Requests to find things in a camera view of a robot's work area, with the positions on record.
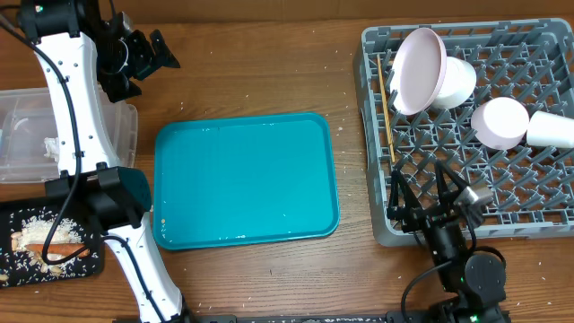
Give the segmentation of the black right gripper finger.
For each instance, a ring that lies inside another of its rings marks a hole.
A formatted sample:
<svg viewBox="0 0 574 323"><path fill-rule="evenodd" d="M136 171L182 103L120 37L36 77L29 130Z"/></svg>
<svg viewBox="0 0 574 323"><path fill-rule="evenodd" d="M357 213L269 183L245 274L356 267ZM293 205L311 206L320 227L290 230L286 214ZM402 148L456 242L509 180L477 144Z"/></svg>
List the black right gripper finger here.
<svg viewBox="0 0 574 323"><path fill-rule="evenodd" d="M469 183L443 161L436 161L434 169L439 203L442 206L452 206L458 196L469 186Z"/></svg>
<svg viewBox="0 0 574 323"><path fill-rule="evenodd" d="M393 211L410 211L419 207L421 204L404 175L399 170L393 170L391 172L391 194L388 208Z"/></svg>

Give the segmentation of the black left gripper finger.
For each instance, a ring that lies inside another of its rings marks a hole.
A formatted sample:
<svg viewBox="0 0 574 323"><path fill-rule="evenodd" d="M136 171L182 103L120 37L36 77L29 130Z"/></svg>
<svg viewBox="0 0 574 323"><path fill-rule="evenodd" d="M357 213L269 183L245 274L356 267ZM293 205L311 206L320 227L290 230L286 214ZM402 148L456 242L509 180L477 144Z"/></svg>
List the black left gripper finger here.
<svg viewBox="0 0 574 323"><path fill-rule="evenodd" d="M150 34L151 44L155 55L155 65L158 67L180 68L180 63L168 48L159 30Z"/></svg>
<svg viewBox="0 0 574 323"><path fill-rule="evenodd" d="M100 85L112 103L142 94L141 89L123 74L101 74Z"/></svg>

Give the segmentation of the small white plate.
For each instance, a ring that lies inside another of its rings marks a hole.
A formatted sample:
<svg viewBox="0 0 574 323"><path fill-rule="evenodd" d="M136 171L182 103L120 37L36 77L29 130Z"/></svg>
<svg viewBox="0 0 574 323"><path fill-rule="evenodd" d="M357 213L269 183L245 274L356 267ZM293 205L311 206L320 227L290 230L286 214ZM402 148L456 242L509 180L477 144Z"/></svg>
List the small white plate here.
<svg viewBox="0 0 574 323"><path fill-rule="evenodd" d="M530 118L517 100L499 97L481 105L471 117L475 137L485 146L508 150L517 146L525 135Z"/></svg>

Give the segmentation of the white tissue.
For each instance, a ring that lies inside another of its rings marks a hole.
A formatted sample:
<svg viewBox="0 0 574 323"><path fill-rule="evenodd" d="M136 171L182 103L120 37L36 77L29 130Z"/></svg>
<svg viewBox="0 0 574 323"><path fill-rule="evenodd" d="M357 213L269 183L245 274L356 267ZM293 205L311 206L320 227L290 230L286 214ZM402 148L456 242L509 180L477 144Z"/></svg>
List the white tissue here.
<svg viewBox="0 0 574 323"><path fill-rule="evenodd" d="M54 162L59 162L59 143L58 138L46 137L44 139L44 145L46 152L44 156L46 158L52 159Z"/></svg>

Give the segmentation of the white upturned bowl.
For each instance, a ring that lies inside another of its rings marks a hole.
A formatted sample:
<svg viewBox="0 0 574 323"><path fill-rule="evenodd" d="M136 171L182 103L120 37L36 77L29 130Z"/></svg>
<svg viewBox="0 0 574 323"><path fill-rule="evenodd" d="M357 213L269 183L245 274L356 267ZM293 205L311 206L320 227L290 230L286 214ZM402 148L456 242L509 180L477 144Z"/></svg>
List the white upturned bowl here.
<svg viewBox="0 0 574 323"><path fill-rule="evenodd" d="M470 63L456 57L447 57L445 78L431 106L438 109L460 106L473 94L476 81L476 72Z"/></svg>

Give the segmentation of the white paper cup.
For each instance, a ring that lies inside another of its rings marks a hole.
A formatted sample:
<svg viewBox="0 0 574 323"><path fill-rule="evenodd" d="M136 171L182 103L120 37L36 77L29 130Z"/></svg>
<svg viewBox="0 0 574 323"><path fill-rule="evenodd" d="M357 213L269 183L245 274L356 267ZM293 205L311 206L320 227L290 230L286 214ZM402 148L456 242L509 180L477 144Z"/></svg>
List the white paper cup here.
<svg viewBox="0 0 574 323"><path fill-rule="evenodd" d="M537 111L530 119L526 142L532 146L573 147L573 119Z"/></svg>

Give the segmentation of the large white plate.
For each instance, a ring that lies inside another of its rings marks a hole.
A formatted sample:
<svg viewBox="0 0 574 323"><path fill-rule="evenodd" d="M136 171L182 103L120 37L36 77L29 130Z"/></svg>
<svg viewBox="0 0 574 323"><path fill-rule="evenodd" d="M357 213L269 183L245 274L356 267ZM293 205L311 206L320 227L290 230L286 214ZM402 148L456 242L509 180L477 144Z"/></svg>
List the large white plate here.
<svg viewBox="0 0 574 323"><path fill-rule="evenodd" d="M447 51L441 37L429 28L411 32L392 64L389 90L396 91L396 110L411 116L427 109L439 94L446 69Z"/></svg>

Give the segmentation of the rice and food scraps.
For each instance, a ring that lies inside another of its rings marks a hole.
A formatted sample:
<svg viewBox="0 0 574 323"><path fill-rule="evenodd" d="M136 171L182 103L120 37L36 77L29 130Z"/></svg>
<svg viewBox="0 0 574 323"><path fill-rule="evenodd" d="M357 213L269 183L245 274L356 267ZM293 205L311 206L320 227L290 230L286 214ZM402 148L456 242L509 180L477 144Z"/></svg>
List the rice and food scraps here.
<svg viewBox="0 0 574 323"><path fill-rule="evenodd" d="M23 228L13 231L11 234L11 251L4 253L1 260L9 260L7 269L1 269L1 286L17 286L31 283L48 282L56 279L80 277L74 272L79 258L68 260L59 265L48 265L41 257L41 253L35 253L25 249L28 244L41 244L46 240L53 220L40 220L33 217L23 223ZM80 243L82 238L76 229L79 225L69 219L64 219L62 225L56 229L51 244ZM62 256L48 254L50 261L59 261Z"/></svg>

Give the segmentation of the orange carrot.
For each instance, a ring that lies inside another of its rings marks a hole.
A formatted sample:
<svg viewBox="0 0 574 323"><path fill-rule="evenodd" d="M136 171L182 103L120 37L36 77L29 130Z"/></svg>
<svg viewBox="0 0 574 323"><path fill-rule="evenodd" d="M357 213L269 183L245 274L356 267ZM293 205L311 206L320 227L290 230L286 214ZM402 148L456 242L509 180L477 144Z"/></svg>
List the orange carrot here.
<svg viewBox="0 0 574 323"><path fill-rule="evenodd" d="M28 244L24 246L26 250L32 251L40 254L43 250L41 244ZM87 257L90 254L90 250L85 248L83 244L78 243L60 243L60 244L50 244L48 246L48 254L59 255L62 257L67 257L75 253L78 249L83 251L78 255L79 258Z"/></svg>

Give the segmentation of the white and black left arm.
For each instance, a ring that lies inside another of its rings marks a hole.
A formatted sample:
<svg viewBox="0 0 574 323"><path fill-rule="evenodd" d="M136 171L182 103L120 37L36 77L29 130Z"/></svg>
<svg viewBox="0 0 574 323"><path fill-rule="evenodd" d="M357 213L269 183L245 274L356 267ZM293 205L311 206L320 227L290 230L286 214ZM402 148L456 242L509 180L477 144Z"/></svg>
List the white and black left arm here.
<svg viewBox="0 0 574 323"><path fill-rule="evenodd" d="M14 37L32 49L48 85L59 138L57 179L45 186L60 216L86 218L90 238L74 256L107 245L115 254L142 322L189 322L151 231L145 174L121 164L103 125L102 100L140 94L139 83L178 60L160 31L144 34L125 13L103 19L92 0L23 1Z"/></svg>

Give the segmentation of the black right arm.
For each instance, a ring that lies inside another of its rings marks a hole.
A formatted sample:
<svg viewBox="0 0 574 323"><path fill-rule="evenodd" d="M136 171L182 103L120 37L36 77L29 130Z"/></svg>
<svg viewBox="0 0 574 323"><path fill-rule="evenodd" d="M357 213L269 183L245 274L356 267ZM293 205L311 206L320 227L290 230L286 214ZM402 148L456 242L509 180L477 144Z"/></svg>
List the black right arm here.
<svg viewBox="0 0 574 323"><path fill-rule="evenodd" d="M388 313L387 319L510 323L509 313L500 307L506 300L506 259L496 248L478 245L475 232L484 222L483 213L493 199L492 191L483 184L469 184L440 161L435 163L435 177L439 201L425 208L404 175L398 170L391 173L387 218L400 222L403 232L423 236L434 267L407 285L400 311ZM409 292L433 274L439 276L443 290L455 296L427 310L409 311Z"/></svg>

